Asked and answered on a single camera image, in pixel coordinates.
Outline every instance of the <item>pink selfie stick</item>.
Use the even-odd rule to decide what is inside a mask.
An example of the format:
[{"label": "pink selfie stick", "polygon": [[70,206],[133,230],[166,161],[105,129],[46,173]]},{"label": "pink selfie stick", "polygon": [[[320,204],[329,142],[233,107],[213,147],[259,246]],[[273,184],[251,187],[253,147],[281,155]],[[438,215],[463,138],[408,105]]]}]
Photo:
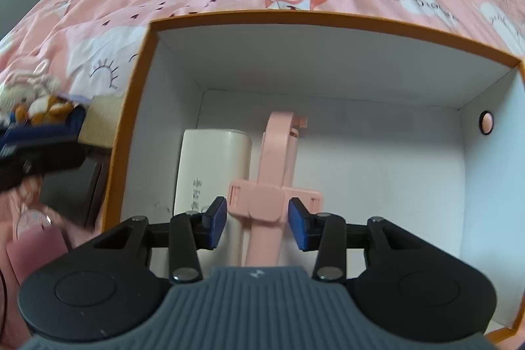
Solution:
[{"label": "pink selfie stick", "polygon": [[228,212],[251,220],[246,266],[277,265],[291,198],[301,199],[312,214],[322,210],[320,192],[292,188],[299,136],[294,126],[306,128],[306,118],[272,112],[262,135],[257,180],[230,183]]}]

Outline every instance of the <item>closed eye print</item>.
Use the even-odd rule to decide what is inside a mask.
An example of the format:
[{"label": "closed eye print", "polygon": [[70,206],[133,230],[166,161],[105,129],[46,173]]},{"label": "closed eye print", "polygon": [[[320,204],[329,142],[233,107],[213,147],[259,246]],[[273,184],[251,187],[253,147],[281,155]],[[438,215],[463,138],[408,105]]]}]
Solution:
[{"label": "closed eye print", "polygon": [[90,78],[93,77],[93,75],[98,72],[99,70],[109,70],[109,88],[111,89],[114,89],[114,90],[118,90],[119,87],[116,86],[113,82],[114,80],[119,77],[118,75],[115,74],[115,71],[116,69],[119,68],[119,66],[115,67],[114,69],[112,69],[112,65],[113,65],[113,61],[111,61],[111,63],[108,64],[108,59],[106,58],[104,60],[104,63],[102,63],[100,60],[98,61],[98,66],[95,66],[93,72],[90,74]]}]

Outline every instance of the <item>black cable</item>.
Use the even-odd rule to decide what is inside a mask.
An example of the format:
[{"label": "black cable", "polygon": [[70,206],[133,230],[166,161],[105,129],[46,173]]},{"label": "black cable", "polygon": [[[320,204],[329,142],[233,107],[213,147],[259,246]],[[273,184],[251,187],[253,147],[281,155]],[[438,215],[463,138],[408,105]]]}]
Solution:
[{"label": "black cable", "polygon": [[4,273],[0,270],[0,278],[2,278],[2,287],[4,288],[4,318],[2,319],[2,327],[0,328],[0,341],[4,336],[5,323],[7,321],[7,284],[5,282]]}]

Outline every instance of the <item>silver bolt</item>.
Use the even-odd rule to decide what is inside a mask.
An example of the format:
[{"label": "silver bolt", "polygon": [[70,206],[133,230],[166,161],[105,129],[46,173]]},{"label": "silver bolt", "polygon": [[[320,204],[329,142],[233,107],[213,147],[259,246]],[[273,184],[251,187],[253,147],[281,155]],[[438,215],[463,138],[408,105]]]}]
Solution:
[{"label": "silver bolt", "polygon": [[27,160],[24,162],[24,165],[22,166],[22,170],[24,171],[25,174],[28,174],[31,172],[31,169],[32,169],[32,163],[30,160]]},{"label": "silver bolt", "polygon": [[191,282],[192,280],[196,279],[198,275],[199,272],[193,267],[179,267],[171,274],[173,280],[180,283]]},{"label": "silver bolt", "polygon": [[343,276],[343,271],[339,267],[328,265],[317,270],[317,277],[323,282],[332,282]]}]

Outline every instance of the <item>plush toy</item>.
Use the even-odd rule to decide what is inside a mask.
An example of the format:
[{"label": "plush toy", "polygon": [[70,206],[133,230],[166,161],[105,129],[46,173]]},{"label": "plush toy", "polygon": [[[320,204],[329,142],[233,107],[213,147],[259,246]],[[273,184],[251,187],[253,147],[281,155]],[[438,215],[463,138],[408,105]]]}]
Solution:
[{"label": "plush toy", "polygon": [[37,98],[29,107],[19,105],[15,109],[17,123],[31,122],[32,126],[41,124],[59,124],[66,121],[73,111],[73,103],[56,95]]},{"label": "plush toy", "polygon": [[33,72],[15,70],[8,74],[0,85],[0,121],[8,125],[11,114],[15,112],[17,123],[23,118],[16,117],[16,112],[21,114],[24,109],[29,110],[36,99],[50,95],[56,91],[60,82],[47,73],[48,61],[42,61]]}]

